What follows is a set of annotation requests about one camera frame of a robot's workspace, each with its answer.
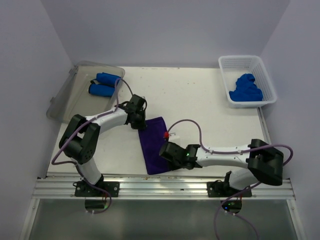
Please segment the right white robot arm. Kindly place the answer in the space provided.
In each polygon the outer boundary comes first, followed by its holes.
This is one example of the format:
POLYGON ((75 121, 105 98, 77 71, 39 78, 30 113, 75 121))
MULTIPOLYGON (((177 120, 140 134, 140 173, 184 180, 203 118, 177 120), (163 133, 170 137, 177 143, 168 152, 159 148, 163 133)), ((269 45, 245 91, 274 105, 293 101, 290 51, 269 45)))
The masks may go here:
POLYGON ((159 156, 176 169, 238 167, 239 170, 227 172, 220 186, 231 197, 256 183, 270 186, 283 183, 284 154, 260 139, 252 139, 248 145, 217 149, 204 149, 199 144, 189 144, 182 148, 167 141, 160 148, 159 156))

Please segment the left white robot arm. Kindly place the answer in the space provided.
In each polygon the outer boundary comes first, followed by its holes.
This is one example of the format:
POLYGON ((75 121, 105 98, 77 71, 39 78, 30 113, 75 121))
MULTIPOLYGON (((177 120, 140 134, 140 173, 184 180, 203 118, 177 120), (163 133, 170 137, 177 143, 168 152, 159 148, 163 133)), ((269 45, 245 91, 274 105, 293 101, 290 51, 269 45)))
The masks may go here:
POLYGON ((147 101, 136 94, 129 101, 117 103, 108 111, 92 115, 74 115, 60 142, 59 151, 51 164, 57 165, 58 156, 64 153, 71 159, 86 185, 86 190, 92 196, 103 193, 103 175, 98 170, 94 160, 100 134, 122 125, 129 125, 133 130, 144 130, 146 124, 147 101))

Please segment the purple towel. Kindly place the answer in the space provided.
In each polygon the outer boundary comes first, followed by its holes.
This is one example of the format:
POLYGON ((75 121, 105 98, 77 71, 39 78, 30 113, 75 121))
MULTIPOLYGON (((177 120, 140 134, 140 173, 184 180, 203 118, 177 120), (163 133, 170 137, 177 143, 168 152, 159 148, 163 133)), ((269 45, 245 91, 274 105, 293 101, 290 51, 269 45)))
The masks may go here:
POLYGON ((159 155, 166 142, 164 135, 167 127, 160 117, 146 120, 146 128, 138 130, 139 141, 148 175, 157 175, 176 170, 169 161, 159 155))

